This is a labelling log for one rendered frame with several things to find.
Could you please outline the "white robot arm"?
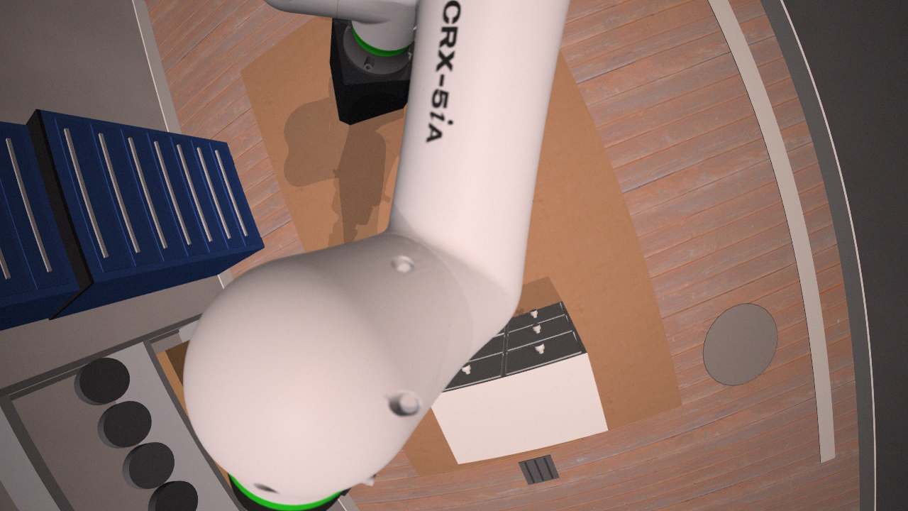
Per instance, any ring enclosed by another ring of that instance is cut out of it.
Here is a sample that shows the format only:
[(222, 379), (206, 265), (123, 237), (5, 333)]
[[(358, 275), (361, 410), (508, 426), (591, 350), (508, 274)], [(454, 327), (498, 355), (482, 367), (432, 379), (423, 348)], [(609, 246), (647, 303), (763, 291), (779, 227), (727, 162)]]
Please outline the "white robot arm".
[(518, 307), (570, 0), (264, 2), (348, 25), (372, 77), (413, 53), (388, 229), (254, 266), (186, 350), (190, 422), (241, 505), (327, 511)]

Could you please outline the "white chest of drawers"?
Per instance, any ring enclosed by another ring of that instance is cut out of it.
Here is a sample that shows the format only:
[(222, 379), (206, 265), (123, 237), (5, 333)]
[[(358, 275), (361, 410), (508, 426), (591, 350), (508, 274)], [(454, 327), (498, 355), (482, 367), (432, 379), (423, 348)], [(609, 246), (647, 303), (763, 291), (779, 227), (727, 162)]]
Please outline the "white chest of drawers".
[(445, 390), (431, 405), (458, 463), (542, 449), (609, 431), (599, 391), (570, 314), (565, 318), (580, 346), (577, 355), (506, 375), (509, 323), (502, 376)]

